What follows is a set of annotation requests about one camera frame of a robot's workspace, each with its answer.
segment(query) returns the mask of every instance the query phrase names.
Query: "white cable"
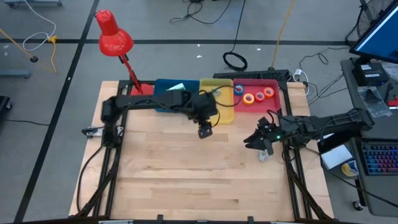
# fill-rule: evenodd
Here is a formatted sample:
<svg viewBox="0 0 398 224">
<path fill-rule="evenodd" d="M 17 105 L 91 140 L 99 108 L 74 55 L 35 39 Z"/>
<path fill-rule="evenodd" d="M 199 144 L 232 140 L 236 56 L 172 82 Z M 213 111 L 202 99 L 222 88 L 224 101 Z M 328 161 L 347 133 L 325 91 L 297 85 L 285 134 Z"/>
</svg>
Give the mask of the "white cable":
<svg viewBox="0 0 398 224">
<path fill-rule="evenodd" d="M 55 33 L 55 30 L 57 29 L 57 25 L 56 25 L 53 21 L 51 21 L 51 20 L 49 20 L 49 19 L 46 19 L 46 18 L 44 18 L 43 16 L 41 16 L 39 13 L 35 12 L 35 11 L 32 9 L 32 7 L 28 4 L 28 2 L 27 2 L 26 0 L 24 0 L 24 1 L 25 1 L 25 3 L 27 4 L 27 6 L 29 7 L 29 9 L 30 9 L 34 14 L 36 14 L 36 15 L 39 16 L 40 18 L 42 18 L 42 19 L 44 19 L 45 21 L 50 22 L 50 23 L 52 23 L 52 24 L 54 25 L 54 30 L 53 30 L 53 32 L 51 33 L 51 35 L 49 35 L 49 34 L 46 33 L 46 32 L 38 32 L 38 33 L 35 33 L 35 34 L 29 36 L 28 38 L 26 38 L 26 39 L 23 41 L 22 47 L 23 47 L 26 51 L 29 51 L 29 52 L 30 52 L 30 51 L 34 51 L 34 50 L 38 49 L 39 47 L 41 47 L 51 36 L 53 36 L 54 33 Z M 33 48 L 33 49 L 26 49 L 26 47 L 25 47 L 26 41 L 28 41 L 30 38 L 32 38 L 32 37 L 34 37 L 34 36 L 37 36 L 37 35 L 40 35 L 40 34 L 46 35 L 47 38 L 46 38 L 45 40 L 43 40 L 43 42 L 42 42 L 41 44 L 39 44 L 38 46 L 36 46 L 35 48 Z"/>
<path fill-rule="evenodd" d="M 306 74 L 303 70 L 301 70 L 301 69 L 296 69 L 296 71 L 295 71 L 294 74 L 293 74 L 293 80 L 294 80 L 295 82 L 298 82 L 298 80 L 296 80 L 296 78 L 295 78 L 294 76 L 298 75 L 298 76 L 299 76 L 299 79 L 300 79 L 301 74 L 304 74 L 305 80 L 306 80 L 306 82 L 308 83 L 308 82 L 309 82 L 308 76 L 307 76 L 307 74 Z M 305 93 L 305 95 L 308 96 L 309 93 L 310 93 L 310 89 L 309 89 L 309 87 L 307 87 L 307 92 Z"/>
</svg>

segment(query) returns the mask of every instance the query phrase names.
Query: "monitor screen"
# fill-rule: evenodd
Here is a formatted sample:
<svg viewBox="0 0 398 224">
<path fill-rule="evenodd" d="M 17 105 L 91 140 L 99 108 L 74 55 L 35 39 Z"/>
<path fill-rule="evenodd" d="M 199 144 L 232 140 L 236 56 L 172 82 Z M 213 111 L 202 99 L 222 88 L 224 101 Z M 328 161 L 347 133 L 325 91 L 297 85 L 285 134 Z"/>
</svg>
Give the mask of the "monitor screen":
<svg viewBox="0 0 398 224">
<path fill-rule="evenodd" d="M 398 63 L 398 1 L 394 1 L 351 49 L 351 53 Z"/>
</svg>

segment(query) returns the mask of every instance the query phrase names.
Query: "yellow bin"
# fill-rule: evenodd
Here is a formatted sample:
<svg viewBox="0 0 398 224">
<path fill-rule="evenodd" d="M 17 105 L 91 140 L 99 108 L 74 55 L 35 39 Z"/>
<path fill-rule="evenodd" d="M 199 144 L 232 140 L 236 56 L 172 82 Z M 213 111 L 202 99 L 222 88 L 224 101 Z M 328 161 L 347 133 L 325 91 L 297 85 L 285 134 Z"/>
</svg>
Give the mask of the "yellow bin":
<svg viewBox="0 0 398 224">
<path fill-rule="evenodd" d="M 229 85 L 232 87 L 222 87 L 213 93 L 215 100 L 223 105 L 234 104 L 234 84 L 233 81 L 226 78 L 202 78 L 200 80 L 200 89 L 210 92 L 217 87 Z M 234 120 L 234 108 L 232 106 L 226 107 L 217 104 L 217 109 L 220 112 L 219 124 L 229 124 Z M 210 117 L 211 125 L 215 125 L 218 120 L 218 114 Z"/>
</svg>

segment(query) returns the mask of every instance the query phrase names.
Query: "wooden tabletop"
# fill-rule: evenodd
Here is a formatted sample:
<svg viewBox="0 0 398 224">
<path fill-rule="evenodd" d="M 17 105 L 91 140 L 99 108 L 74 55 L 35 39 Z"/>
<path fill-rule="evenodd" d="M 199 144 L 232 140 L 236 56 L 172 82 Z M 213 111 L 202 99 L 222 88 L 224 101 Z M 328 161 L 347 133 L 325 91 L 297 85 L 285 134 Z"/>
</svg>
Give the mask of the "wooden tabletop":
<svg viewBox="0 0 398 224">
<path fill-rule="evenodd" d="M 102 126 L 102 101 L 115 95 L 117 87 L 118 82 L 102 83 L 93 126 Z M 309 115 L 302 83 L 288 83 L 288 89 L 293 114 Z M 280 98 L 285 114 L 281 91 Z M 282 144 L 273 144 L 275 153 L 265 162 L 258 159 L 257 150 L 243 144 L 262 116 L 270 118 L 265 113 L 235 113 L 231 124 L 218 125 L 212 136 L 199 139 L 198 125 L 182 114 L 129 111 L 111 218 L 153 220 L 163 214 L 165 220 L 238 221 L 253 216 L 256 221 L 293 221 Z M 100 142 L 101 138 L 88 140 L 82 164 Z M 315 142 L 307 146 L 318 150 Z M 84 173 L 81 206 L 98 187 L 103 155 L 104 150 Z M 308 191 L 332 217 L 318 155 L 303 149 L 301 156 Z M 304 217 L 302 197 L 296 191 Z M 70 214 L 76 214 L 76 193 Z"/>
</svg>

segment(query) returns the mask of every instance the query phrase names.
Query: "white sticker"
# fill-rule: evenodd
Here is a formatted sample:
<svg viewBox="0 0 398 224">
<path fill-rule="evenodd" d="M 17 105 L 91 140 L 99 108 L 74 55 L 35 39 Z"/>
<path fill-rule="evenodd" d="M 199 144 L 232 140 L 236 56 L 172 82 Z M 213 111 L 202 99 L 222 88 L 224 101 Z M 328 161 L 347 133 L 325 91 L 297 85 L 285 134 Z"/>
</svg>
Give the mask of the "white sticker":
<svg viewBox="0 0 398 224">
<path fill-rule="evenodd" d="M 378 73 L 365 75 L 366 78 L 379 77 L 379 76 L 380 75 Z"/>
<path fill-rule="evenodd" d="M 362 70 L 370 70 L 372 69 L 369 65 L 361 65 Z"/>
</svg>

